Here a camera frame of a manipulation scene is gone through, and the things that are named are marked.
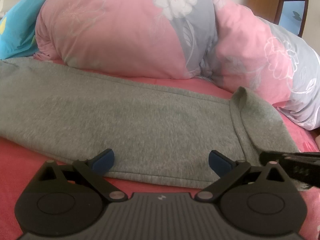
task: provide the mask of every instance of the wooden door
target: wooden door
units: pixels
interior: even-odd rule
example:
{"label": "wooden door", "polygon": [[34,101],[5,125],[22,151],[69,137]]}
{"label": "wooden door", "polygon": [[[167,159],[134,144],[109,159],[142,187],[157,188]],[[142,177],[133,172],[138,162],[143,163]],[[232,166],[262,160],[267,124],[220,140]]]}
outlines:
{"label": "wooden door", "polygon": [[254,15],[273,23],[278,9],[278,3],[279,0],[248,0],[247,7],[252,10]]}

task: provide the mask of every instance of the brown door frame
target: brown door frame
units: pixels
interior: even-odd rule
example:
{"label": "brown door frame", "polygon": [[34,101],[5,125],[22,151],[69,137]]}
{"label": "brown door frame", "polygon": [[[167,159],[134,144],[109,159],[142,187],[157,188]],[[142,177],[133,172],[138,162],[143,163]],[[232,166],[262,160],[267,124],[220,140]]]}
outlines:
{"label": "brown door frame", "polygon": [[305,24],[306,24],[306,19],[307,19],[309,0],[279,0],[278,9],[277,9],[277,13],[276,13],[276,17],[275,17],[274,24],[277,24],[277,25],[278,25],[279,22],[280,22],[280,17],[281,17],[281,14],[282,14],[283,3],[284,3],[285,1],[305,1],[305,3],[304,3],[304,11],[303,11],[303,16],[302,16],[302,21],[301,21],[301,27],[300,27],[300,32],[299,32],[299,34],[298,34],[298,36],[299,36],[300,38],[302,38],[304,26],[305,26]]}

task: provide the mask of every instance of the pink bed sheet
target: pink bed sheet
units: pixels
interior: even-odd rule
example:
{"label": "pink bed sheet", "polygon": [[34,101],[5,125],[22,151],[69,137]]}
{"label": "pink bed sheet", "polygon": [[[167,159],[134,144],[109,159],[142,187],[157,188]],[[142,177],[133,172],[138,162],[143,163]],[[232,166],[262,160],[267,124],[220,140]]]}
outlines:
{"label": "pink bed sheet", "polygon": [[[169,80],[151,78],[125,78],[136,82],[188,89],[194,92],[229,99],[232,94],[212,83],[200,79]],[[303,128],[295,125],[281,115],[293,140],[300,151],[319,151],[313,137]],[[35,172],[48,158],[25,149],[15,143],[0,138],[0,236],[3,240],[14,240],[21,235],[20,227],[14,216],[14,205],[33,177]],[[133,192],[190,192],[194,195],[198,190],[180,187],[151,185],[140,182],[107,178],[116,187],[129,196]],[[308,206],[308,215],[300,234],[306,240],[315,240],[320,230],[320,189],[312,188],[301,193]]]}

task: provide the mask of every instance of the pink fabric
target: pink fabric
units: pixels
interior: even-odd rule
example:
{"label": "pink fabric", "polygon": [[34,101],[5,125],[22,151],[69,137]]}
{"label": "pink fabric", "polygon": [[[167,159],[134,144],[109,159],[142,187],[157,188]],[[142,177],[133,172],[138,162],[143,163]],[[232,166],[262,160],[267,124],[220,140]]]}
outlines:
{"label": "pink fabric", "polygon": [[[225,99],[231,98],[231,93],[226,92],[212,83],[200,78],[189,80],[158,80],[152,78],[126,78],[128,80],[148,84],[164,85],[188,89],[198,93],[213,95]],[[318,148],[308,131],[292,123],[284,115],[281,115],[293,140],[301,151],[318,151]],[[38,168],[48,158],[29,151],[22,146],[0,138],[0,235],[3,240],[14,240],[21,230],[14,216],[14,205],[33,177]],[[119,179],[107,179],[116,187],[125,191],[128,195],[132,192],[191,192],[194,195],[196,189],[179,187],[167,187],[146,183],[132,182]],[[300,231],[306,240],[314,240],[319,235],[320,225],[320,189],[313,188],[302,192],[302,197],[308,206],[308,215]]]}
{"label": "pink fabric", "polygon": [[233,93],[239,86],[248,87],[274,106],[284,106],[293,74],[284,46],[249,8],[230,0],[212,1],[218,23],[216,56],[222,63],[222,88]]}
{"label": "pink fabric", "polygon": [[34,57],[129,77],[191,78],[179,38],[161,15],[153,0],[46,0]]}

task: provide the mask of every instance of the white logo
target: white logo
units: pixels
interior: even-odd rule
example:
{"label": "white logo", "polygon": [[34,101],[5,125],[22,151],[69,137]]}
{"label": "white logo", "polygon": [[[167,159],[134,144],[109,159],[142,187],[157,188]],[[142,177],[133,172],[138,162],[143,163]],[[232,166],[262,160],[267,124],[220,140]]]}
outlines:
{"label": "white logo", "polygon": [[166,198],[167,198],[167,197],[164,196],[164,195],[161,195],[161,196],[158,197],[159,200],[164,200],[164,199],[166,199]]}

